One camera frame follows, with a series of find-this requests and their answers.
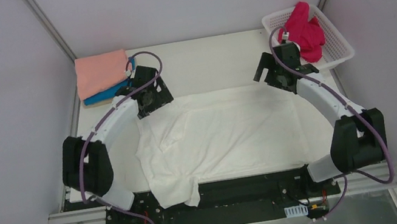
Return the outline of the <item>white printed t shirt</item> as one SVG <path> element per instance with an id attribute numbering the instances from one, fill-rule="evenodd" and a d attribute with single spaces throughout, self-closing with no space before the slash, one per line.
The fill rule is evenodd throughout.
<path id="1" fill-rule="evenodd" d="M 266 84 L 188 95 L 138 122 L 137 157 L 159 204 L 197 206 L 204 182 L 303 166 L 329 153 L 331 124 Z"/>

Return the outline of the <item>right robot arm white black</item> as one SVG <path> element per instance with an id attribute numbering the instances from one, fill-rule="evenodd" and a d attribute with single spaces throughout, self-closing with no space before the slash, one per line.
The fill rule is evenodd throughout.
<path id="1" fill-rule="evenodd" d="M 388 161 L 390 156 L 382 112 L 349 101 L 327 85 L 319 69 L 302 65 L 299 58 L 293 42 L 274 46 L 261 54 L 254 81 L 264 80 L 268 86 L 304 98 L 333 126 L 330 152 L 309 163 L 299 183 L 305 195 L 314 197 L 325 181 Z"/>

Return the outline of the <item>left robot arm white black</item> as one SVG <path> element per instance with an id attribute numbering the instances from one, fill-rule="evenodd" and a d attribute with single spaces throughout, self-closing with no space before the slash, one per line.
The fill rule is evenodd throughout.
<path id="1" fill-rule="evenodd" d="M 115 177 L 109 149 L 128 124 L 173 101 L 160 73 L 153 67 L 136 66 L 129 85 L 116 91 L 110 109 L 97 124 L 85 135 L 68 136 L 62 145 L 63 184 L 77 190 L 83 201 L 100 200 L 121 208 L 120 219 L 128 224 L 138 224 L 143 210 L 133 203 L 134 193 Z"/>

